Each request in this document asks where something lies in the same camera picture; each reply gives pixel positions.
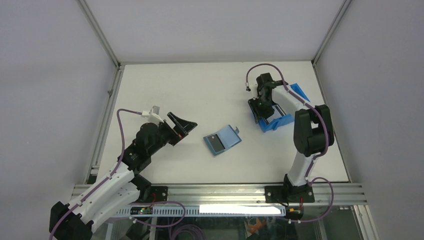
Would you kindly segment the blue plastic bin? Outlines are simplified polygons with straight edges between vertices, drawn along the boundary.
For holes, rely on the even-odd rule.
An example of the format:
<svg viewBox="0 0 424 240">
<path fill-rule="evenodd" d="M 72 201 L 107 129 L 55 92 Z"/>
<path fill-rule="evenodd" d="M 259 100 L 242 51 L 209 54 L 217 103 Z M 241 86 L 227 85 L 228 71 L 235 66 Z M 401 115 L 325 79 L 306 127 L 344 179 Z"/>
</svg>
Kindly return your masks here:
<svg viewBox="0 0 424 240">
<path fill-rule="evenodd" d="M 297 83 L 290 84 L 289 87 L 291 90 L 293 90 L 296 94 L 301 96 L 306 101 L 310 101 L 309 98 L 306 96 L 306 94 L 303 92 L 301 87 Z M 264 119 L 260 118 L 258 120 L 258 125 L 260 129 L 266 133 L 268 131 L 275 131 L 277 128 L 288 125 L 292 122 L 294 122 L 294 117 L 291 114 L 285 113 L 283 109 L 277 104 L 273 105 L 272 109 L 274 110 L 273 115 L 270 117 Z"/>
</svg>

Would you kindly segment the silver credit card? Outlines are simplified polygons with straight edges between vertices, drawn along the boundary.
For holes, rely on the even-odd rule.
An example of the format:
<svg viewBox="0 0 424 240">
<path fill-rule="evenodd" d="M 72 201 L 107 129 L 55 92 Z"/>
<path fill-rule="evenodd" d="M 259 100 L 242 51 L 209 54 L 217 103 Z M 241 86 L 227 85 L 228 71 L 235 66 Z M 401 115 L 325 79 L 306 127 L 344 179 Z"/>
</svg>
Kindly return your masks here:
<svg viewBox="0 0 424 240">
<path fill-rule="evenodd" d="M 221 142 L 219 136 L 217 134 L 213 134 L 211 136 L 207 137 L 210 146 L 212 147 L 212 150 L 214 153 L 221 152 L 225 149 L 223 143 Z"/>
</svg>

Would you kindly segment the teal leather card holder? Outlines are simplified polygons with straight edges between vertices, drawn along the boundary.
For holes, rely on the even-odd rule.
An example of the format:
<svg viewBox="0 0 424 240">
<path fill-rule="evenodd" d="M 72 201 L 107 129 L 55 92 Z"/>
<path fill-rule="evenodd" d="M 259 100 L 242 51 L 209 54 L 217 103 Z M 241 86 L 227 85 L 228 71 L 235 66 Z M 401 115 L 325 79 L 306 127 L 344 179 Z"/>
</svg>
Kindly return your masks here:
<svg viewBox="0 0 424 240">
<path fill-rule="evenodd" d="M 213 156 L 217 156 L 228 151 L 229 149 L 233 148 L 234 146 L 236 146 L 242 141 L 242 139 L 239 136 L 239 133 L 240 133 L 240 130 L 237 127 L 233 128 L 231 125 L 227 125 L 215 133 L 204 136 L 203 140 L 206 146 L 208 147 L 208 149 L 210 150 L 211 154 Z M 221 142 L 224 145 L 224 148 L 225 148 L 224 150 L 219 152 L 213 152 L 213 149 L 209 143 L 208 137 L 214 134 L 217 134 L 219 136 Z"/>
</svg>

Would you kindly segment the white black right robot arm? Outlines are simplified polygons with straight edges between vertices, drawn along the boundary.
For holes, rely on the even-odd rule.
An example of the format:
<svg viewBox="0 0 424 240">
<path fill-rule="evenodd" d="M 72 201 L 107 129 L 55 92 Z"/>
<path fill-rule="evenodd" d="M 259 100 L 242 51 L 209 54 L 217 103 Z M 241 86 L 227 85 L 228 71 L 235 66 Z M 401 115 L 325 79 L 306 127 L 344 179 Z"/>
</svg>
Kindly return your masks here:
<svg viewBox="0 0 424 240">
<path fill-rule="evenodd" d="M 334 144 L 331 112 L 327 105 L 312 105 L 282 79 L 274 81 L 270 73 L 256 78 L 253 97 L 248 100 L 256 124 L 268 123 L 276 110 L 294 119 L 293 142 L 296 155 L 292 167 L 284 176 L 281 195 L 289 203 L 296 202 L 312 187 L 311 172 L 316 161 Z"/>
</svg>

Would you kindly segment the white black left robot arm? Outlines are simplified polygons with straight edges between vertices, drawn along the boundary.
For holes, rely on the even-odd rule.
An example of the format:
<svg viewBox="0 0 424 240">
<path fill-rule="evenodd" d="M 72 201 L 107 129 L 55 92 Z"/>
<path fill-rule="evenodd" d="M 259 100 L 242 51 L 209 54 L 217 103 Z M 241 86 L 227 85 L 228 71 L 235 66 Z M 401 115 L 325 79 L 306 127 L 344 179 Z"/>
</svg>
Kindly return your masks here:
<svg viewBox="0 0 424 240">
<path fill-rule="evenodd" d="M 166 145 L 175 146 L 197 127 L 197 123 L 167 116 L 170 126 L 154 109 L 139 112 L 142 124 L 129 145 L 122 145 L 117 161 L 105 175 L 69 201 L 58 201 L 50 210 L 49 239 L 90 240 L 115 212 L 133 202 L 145 203 L 151 196 L 151 182 L 141 176 L 152 156 Z"/>
</svg>

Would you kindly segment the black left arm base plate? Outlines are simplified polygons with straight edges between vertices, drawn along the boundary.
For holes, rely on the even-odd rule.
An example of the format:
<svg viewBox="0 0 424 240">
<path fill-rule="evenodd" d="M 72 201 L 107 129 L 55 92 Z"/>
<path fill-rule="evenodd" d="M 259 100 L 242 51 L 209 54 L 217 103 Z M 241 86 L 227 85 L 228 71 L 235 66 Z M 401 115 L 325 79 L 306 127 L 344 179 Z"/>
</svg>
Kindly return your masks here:
<svg viewBox="0 0 424 240">
<path fill-rule="evenodd" d="M 168 200 L 169 188 L 165 185 L 153 185 L 140 191 L 135 203 L 156 203 Z"/>
</svg>

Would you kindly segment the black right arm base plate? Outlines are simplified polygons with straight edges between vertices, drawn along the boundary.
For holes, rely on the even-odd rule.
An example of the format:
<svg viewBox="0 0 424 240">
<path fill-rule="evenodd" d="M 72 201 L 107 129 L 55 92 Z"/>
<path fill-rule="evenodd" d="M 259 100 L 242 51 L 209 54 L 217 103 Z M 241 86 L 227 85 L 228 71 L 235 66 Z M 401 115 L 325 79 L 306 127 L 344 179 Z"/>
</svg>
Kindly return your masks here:
<svg viewBox="0 0 424 240">
<path fill-rule="evenodd" d="M 266 203 L 314 203 L 311 186 L 267 185 L 264 187 Z"/>
</svg>

